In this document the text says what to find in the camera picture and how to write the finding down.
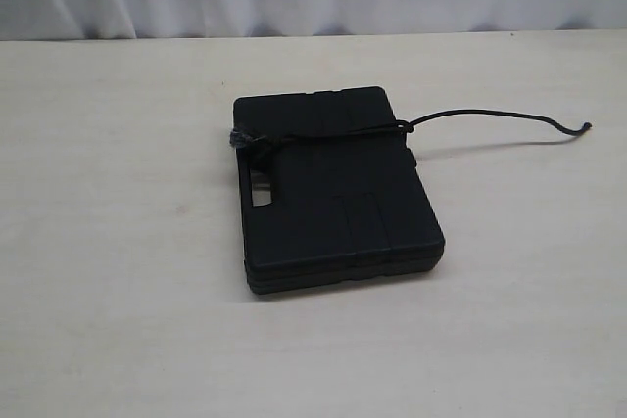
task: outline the white tabletop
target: white tabletop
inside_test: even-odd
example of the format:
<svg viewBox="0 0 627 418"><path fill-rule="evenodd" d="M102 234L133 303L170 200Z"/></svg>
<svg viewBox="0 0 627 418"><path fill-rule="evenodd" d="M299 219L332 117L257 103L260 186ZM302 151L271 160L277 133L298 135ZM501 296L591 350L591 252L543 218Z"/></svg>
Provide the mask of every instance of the white tabletop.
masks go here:
<svg viewBox="0 0 627 418"><path fill-rule="evenodd" d="M435 271L254 297L233 101L367 85L594 128L424 124ZM627 31L2 43L0 98L0 416L627 416Z"/></svg>

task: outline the black case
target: black case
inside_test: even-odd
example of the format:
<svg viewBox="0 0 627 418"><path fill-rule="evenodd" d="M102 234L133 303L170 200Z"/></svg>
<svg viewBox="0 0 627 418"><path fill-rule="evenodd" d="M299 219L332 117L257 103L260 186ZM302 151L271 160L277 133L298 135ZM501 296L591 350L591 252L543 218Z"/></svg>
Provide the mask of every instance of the black case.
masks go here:
<svg viewBox="0 0 627 418"><path fill-rule="evenodd" d="M328 135L395 120L379 87L238 99L234 123L261 134ZM257 294L428 271L444 236L405 135L291 144L266 176L272 202L253 206L237 151L246 274Z"/></svg>

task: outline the black cord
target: black cord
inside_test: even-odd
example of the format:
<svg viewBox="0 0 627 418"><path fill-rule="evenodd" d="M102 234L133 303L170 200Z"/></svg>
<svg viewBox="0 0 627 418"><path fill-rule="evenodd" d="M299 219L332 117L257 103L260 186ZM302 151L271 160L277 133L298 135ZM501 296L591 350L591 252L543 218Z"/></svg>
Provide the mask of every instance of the black cord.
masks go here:
<svg viewBox="0 0 627 418"><path fill-rule="evenodd" d="M231 147L245 152L252 167L262 169L269 165L271 157L278 152L283 146L292 144L295 142L328 142L332 140L341 140L347 138L355 138L359 136L374 136L379 134L409 134L414 132L415 127L419 124L423 124L426 121L437 119L445 116L458 116L458 115L487 115L487 116L503 116L503 117L516 117L520 119L530 119L533 121L545 122L557 129L559 132L568 136L579 137L585 134L592 125L589 122L584 122L580 129L570 129L565 127L546 116L528 115L525 113L516 112L500 112L497 110L480 110L480 109L465 109L465 110L446 110L445 112L434 113L419 117L413 121L396 120L387 124L380 124L371 127L362 127L359 129L353 129L351 131L330 134L330 135L302 135L302 134L286 134L284 136L274 138L263 135L259 132L255 132L250 129L246 129L243 126L235 126L231 130L230 145Z"/></svg>

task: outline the black string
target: black string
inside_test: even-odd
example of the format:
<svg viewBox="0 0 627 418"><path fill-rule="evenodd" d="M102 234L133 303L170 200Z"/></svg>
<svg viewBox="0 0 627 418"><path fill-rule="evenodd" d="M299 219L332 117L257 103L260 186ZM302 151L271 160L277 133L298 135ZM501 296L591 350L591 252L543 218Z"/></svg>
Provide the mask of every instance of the black string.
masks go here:
<svg viewBox="0 0 627 418"><path fill-rule="evenodd" d="M345 133L327 135L286 134L284 136L274 138L266 136L254 130L247 129L244 126L235 126L230 134L230 145L235 149L239 149L242 152L245 152L249 158L249 163L253 168L264 169L269 165L272 156L276 152L278 152L279 149L292 143L328 142L333 140L355 138L359 136L375 136L381 134L409 134L414 132L416 126L418 126L419 124L423 124L426 121L437 119L439 117L458 115L487 115L530 119L533 121L545 122L546 124L549 124L557 129L559 132L573 137L582 136L590 128L592 128L592 125L589 122L584 122L584 124L579 129L570 129L561 125L554 119L546 116L528 115L525 113L516 112L500 112L497 110L465 109L447 110L445 112L439 112L432 115L419 117L418 119L415 119L413 121L404 121L399 119L387 124L380 124L371 127L362 127L359 129L350 130Z"/></svg>

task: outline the black plastic case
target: black plastic case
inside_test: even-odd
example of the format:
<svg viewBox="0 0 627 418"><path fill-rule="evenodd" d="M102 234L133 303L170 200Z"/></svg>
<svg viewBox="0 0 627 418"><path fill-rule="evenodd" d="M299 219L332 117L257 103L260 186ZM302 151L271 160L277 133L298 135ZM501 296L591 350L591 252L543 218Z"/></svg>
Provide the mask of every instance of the black plastic case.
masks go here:
<svg viewBox="0 0 627 418"><path fill-rule="evenodd" d="M328 135L395 120L379 87L247 97L234 123L262 134ZM444 236L405 135L291 144L266 176L272 201L253 206L237 151L248 283L257 294L428 271Z"/></svg>

